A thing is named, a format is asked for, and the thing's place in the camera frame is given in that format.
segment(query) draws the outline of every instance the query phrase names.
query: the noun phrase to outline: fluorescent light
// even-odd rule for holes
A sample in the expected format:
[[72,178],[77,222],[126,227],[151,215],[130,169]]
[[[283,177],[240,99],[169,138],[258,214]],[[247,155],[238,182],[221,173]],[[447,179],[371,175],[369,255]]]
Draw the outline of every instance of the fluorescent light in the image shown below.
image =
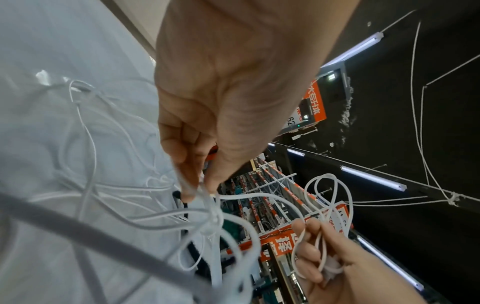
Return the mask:
[[358,171],[358,170],[348,168],[348,167],[345,167],[345,166],[340,166],[340,168],[341,168],[342,171],[345,171],[345,172],[351,173],[353,175],[371,180],[372,182],[378,183],[378,184],[383,185],[383,186],[390,187],[390,188],[398,190],[398,191],[404,192],[407,189],[406,185],[391,181],[391,180],[383,178],[383,177],[378,177],[378,176],[375,176],[373,174],[369,174],[369,173],[366,173],[366,172],[363,172],[363,171]]
[[362,237],[357,236],[357,240],[362,243],[363,246],[367,247],[373,254],[378,256],[382,261],[384,261],[385,264],[390,266],[393,270],[398,272],[399,275],[403,276],[410,284],[412,284],[416,289],[422,291],[424,286],[418,282],[416,279],[414,279],[411,275],[406,273],[403,269],[401,269],[397,264],[392,262],[388,257],[386,257],[383,253],[378,251],[375,247],[373,247],[370,243],[368,243],[366,240],[364,240]]
[[289,151],[290,153],[296,154],[296,155],[305,156],[305,153],[301,153],[301,152],[296,151],[296,150],[287,149],[287,151]]
[[375,33],[372,36],[370,36],[367,39],[360,42],[359,44],[357,44],[356,46],[354,46],[353,48],[351,48],[350,50],[348,50],[345,53],[341,54],[340,56],[334,58],[333,60],[327,62],[322,67],[326,67],[326,66],[335,64],[337,62],[347,60],[348,58],[351,58],[351,57],[355,56],[356,54],[368,49],[372,45],[376,44],[377,42],[382,40],[383,37],[384,37],[383,33]]

